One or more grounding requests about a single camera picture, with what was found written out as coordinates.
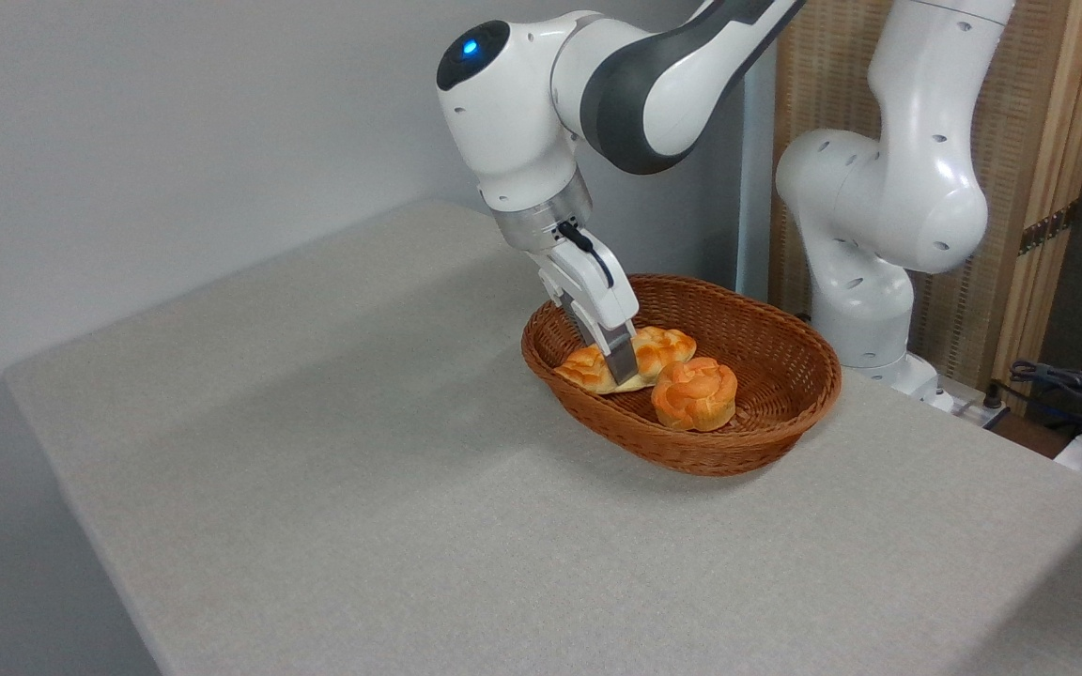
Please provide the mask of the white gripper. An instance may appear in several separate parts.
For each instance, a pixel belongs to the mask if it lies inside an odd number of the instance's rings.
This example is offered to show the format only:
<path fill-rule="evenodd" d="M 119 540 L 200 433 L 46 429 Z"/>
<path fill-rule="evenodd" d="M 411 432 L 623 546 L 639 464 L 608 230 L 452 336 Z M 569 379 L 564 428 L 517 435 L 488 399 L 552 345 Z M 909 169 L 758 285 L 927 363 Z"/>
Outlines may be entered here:
<path fill-rule="evenodd" d="M 617 385 L 639 373 L 632 346 L 639 301 L 613 252 L 590 231 L 559 236 L 544 250 L 529 250 L 549 299 L 563 307 L 585 346 L 597 346 Z"/>

